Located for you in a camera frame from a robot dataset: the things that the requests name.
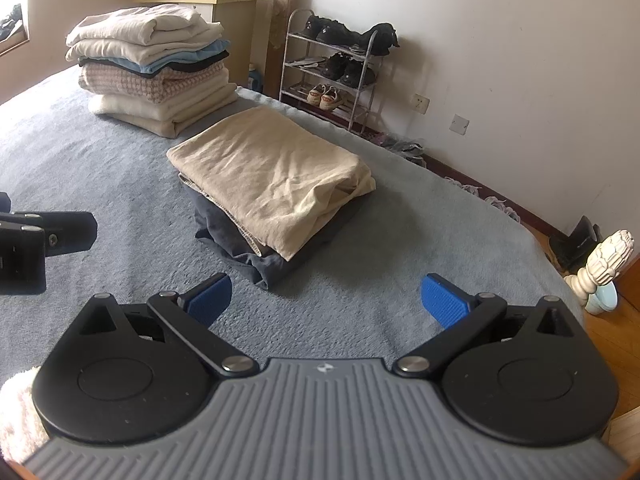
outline white logo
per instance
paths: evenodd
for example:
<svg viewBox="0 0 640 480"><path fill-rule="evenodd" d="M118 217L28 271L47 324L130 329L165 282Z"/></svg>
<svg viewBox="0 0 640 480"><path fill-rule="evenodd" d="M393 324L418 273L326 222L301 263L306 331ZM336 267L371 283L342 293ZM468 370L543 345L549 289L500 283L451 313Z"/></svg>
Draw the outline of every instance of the white logo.
<svg viewBox="0 0 640 480"><path fill-rule="evenodd" d="M323 374L330 372L331 370L333 370L335 367L329 363L323 363L321 365L318 365L316 367L316 370L318 370L319 372L322 372Z"/></svg>

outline light blue bucket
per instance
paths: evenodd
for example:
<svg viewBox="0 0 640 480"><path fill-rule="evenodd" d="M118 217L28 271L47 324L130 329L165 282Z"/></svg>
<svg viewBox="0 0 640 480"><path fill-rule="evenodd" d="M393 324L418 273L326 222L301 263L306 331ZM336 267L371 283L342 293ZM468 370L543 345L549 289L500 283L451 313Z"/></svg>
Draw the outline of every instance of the light blue bucket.
<svg viewBox="0 0 640 480"><path fill-rule="evenodd" d="M611 312L618 306L618 293L613 282L599 286L595 294L589 295L589 301L584 309L594 316L599 316L603 312Z"/></svg>

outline cream bedpost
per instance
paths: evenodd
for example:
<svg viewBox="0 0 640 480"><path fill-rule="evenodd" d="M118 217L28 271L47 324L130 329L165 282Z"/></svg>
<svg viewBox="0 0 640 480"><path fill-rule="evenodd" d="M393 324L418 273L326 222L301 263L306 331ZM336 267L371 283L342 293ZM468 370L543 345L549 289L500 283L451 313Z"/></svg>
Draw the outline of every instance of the cream bedpost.
<svg viewBox="0 0 640 480"><path fill-rule="evenodd" d="M620 273L634 250L634 238L626 230L616 231L593 250L587 258L585 267L577 274L566 276L564 280L578 297L580 306L585 306L589 295L596 288L607 285Z"/></svg>

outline wall socket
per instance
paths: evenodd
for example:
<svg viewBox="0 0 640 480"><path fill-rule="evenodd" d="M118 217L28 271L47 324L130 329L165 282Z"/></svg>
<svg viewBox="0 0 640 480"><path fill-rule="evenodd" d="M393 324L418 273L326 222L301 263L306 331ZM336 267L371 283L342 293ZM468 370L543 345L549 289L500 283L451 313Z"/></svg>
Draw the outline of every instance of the wall socket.
<svg viewBox="0 0 640 480"><path fill-rule="evenodd" d="M420 94L414 94L414 96L411 97L412 108L416 112L422 115L427 113L427 108L429 108L429 102L430 102L429 99L427 99L424 96L421 96Z"/></svg>
<svg viewBox="0 0 640 480"><path fill-rule="evenodd" d="M464 117L460 117L459 115L454 115L449 130L451 130L452 132L456 132L457 134L464 135L466 134L467 126L469 126L469 119L465 119Z"/></svg>

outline shoe rack shelf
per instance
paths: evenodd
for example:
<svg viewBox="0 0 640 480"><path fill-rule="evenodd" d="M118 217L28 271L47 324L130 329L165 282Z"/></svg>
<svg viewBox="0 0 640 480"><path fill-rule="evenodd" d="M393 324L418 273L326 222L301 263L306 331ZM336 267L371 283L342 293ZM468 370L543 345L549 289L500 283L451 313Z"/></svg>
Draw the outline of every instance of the shoe rack shelf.
<svg viewBox="0 0 640 480"><path fill-rule="evenodd" d="M291 16L289 17L289 25L287 26L287 39L285 42L285 53L284 53L284 62L282 63L282 78L280 79L280 101L282 101L282 96L286 95L289 97L293 97L294 99L297 99L298 101L302 101L304 103L307 102L306 100L306 96L309 93L309 90L311 90L313 88L313 84L311 82L309 82L308 76L313 76L316 78L319 78L322 81L326 81L327 83L329 83L329 85L336 87L337 89L340 89L343 92L343 95L345 95L346 98L346 102L345 104L339 106L338 108L336 108L335 110L332 110L330 113L333 114L334 116L340 117L344 120L349 121L349 126L347 127L347 130L352 132L353 131L353 125L354 123L360 122L360 124L362 125L360 132L362 133L364 131L364 128L367 124L367 118L369 117L369 114L371 112L371 105L373 104L373 95L374 95L374 90L376 87L376 82L374 81L371 84L368 85L364 85L364 75L366 73L367 67L370 66L370 63L373 65L374 68L376 68L376 72L377 74L380 73L380 68L382 67L382 61L383 58L379 57L379 56L372 56L371 55L371 47L373 46L373 41L376 37L376 32L374 32L371 35L371 38L369 40L369 45L367 47L367 51L364 54L360 54L357 52L353 52L350 49L348 49L347 47L344 46L340 46L340 45L332 45L332 44L327 44L327 43L323 43L322 41L318 41L318 40L310 40L309 38L305 38L304 36L301 36L300 34L296 33L296 32L292 32L291 31L291 23L293 21L294 16L297 15L297 13L299 12L307 12L309 13L309 15L313 15L313 11L311 9L296 9L291 13ZM360 74L360 84L358 85L357 88L352 88L350 86L344 85L334 79L329 79L327 77L322 76L322 74L320 73L320 70L317 68L308 68L308 67L304 67L304 66L294 66L292 65L292 61L293 60L287 60L287 58L289 57L289 40L290 39L295 39L295 40L300 40L300 41L304 41L306 43L306 54L305 57L309 57L309 51L311 50L311 45L315 44L315 45L320 45L323 46L325 48L334 50L336 52L343 52L345 54L348 54L349 56L353 57L353 59L357 59L359 61L362 62L362 72ZM298 83L295 83L292 86L289 86L288 88L285 88L284 86L284 78L285 78L285 69L286 68L290 68L290 69L294 69L297 70L299 72L302 73L302 80ZM368 94L368 99L363 99L363 94ZM312 115L315 115L317 117L320 117L324 120L329 120L334 124L337 124L338 126L343 126L341 123L339 123L338 121L332 121L330 118L328 118L326 115L324 115L326 113L325 110L323 110L322 112L320 111L320 108L318 108L318 113L315 113L312 109L305 109L305 111L311 113Z"/></svg>

